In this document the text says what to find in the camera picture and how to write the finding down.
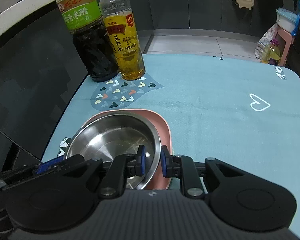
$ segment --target blue tablecloth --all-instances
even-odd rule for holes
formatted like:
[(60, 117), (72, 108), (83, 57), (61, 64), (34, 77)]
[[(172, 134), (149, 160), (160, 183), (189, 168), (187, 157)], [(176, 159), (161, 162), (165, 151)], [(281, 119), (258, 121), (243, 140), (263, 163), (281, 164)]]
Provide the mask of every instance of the blue tablecloth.
[[(290, 190), (298, 204), (290, 229), (300, 237), (299, 77), (286, 68), (231, 58), (161, 54), (144, 55), (144, 61), (147, 74), (163, 87), (128, 108), (162, 115), (175, 154), (199, 162), (215, 157)], [(89, 77), (83, 82), (42, 161), (55, 158), (60, 141), (100, 112), (91, 96), (101, 87)]]

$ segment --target tile floor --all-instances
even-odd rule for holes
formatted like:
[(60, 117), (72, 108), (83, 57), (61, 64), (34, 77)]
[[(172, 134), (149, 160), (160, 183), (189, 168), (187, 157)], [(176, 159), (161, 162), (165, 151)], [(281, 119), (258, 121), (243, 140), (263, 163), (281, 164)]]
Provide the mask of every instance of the tile floor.
[(260, 62), (254, 55), (256, 44), (257, 41), (241, 41), (208, 36), (154, 36), (147, 54), (199, 54)]

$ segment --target green label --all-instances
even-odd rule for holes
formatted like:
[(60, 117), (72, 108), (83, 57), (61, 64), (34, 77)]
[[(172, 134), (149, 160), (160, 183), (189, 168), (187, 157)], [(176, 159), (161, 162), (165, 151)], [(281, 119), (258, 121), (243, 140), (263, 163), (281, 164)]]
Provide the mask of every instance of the green label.
[(81, 28), (101, 16), (97, 1), (82, 4), (62, 14), (69, 30)]

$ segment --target white container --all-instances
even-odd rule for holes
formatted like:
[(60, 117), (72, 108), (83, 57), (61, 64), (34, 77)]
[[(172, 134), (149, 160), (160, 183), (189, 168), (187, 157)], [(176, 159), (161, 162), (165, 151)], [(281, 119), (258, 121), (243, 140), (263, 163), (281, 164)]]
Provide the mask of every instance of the white container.
[(279, 8), (277, 11), (277, 24), (289, 33), (292, 33), (296, 26), (297, 15), (291, 11)]

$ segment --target plastic bag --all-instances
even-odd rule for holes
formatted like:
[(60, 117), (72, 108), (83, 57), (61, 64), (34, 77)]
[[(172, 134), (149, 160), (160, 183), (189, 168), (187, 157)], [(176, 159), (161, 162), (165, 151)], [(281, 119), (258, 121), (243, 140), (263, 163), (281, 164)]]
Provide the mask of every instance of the plastic bag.
[(267, 30), (267, 32), (262, 36), (262, 38), (257, 42), (257, 47), (254, 51), (254, 55), (257, 59), (261, 59), (265, 46), (270, 44), (270, 41), (273, 39), (274, 32), (277, 28), (275, 23), (272, 27)]

